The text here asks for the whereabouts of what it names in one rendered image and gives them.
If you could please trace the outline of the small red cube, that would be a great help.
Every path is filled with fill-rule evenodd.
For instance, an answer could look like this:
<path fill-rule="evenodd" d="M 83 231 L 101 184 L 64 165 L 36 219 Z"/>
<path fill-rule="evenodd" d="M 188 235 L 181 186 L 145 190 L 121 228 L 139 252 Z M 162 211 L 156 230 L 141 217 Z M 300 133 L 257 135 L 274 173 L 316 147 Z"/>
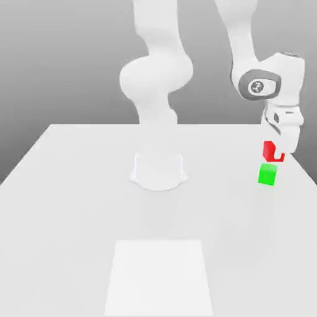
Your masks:
<path fill-rule="evenodd" d="M 285 154 L 281 153 L 279 158 L 275 158 L 276 146 L 272 141 L 264 141 L 263 157 L 267 162 L 283 162 Z"/>

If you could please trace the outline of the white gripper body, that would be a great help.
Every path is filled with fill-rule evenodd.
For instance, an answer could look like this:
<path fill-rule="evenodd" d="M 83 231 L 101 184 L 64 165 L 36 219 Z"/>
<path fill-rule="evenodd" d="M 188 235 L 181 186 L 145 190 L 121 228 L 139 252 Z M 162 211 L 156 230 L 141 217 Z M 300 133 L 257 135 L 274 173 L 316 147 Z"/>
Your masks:
<path fill-rule="evenodd" d="M 267 104 L 261 118 L 267 132 L 267 141 L 272 141 L 276 154 L 292 154 L 296 151 L 304 118 L 300 107 Z"/>

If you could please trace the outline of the small green cube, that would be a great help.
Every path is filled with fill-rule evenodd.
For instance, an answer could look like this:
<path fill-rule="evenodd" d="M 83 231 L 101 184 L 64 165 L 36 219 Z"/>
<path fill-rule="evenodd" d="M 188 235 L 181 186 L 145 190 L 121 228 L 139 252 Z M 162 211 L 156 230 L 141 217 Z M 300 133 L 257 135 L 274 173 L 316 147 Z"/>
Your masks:
<path fill-rule="evenodd" d="M 262 163 L 259 169 L 258 183 L 274 186 L 276 180 L 277 165 Z"/>

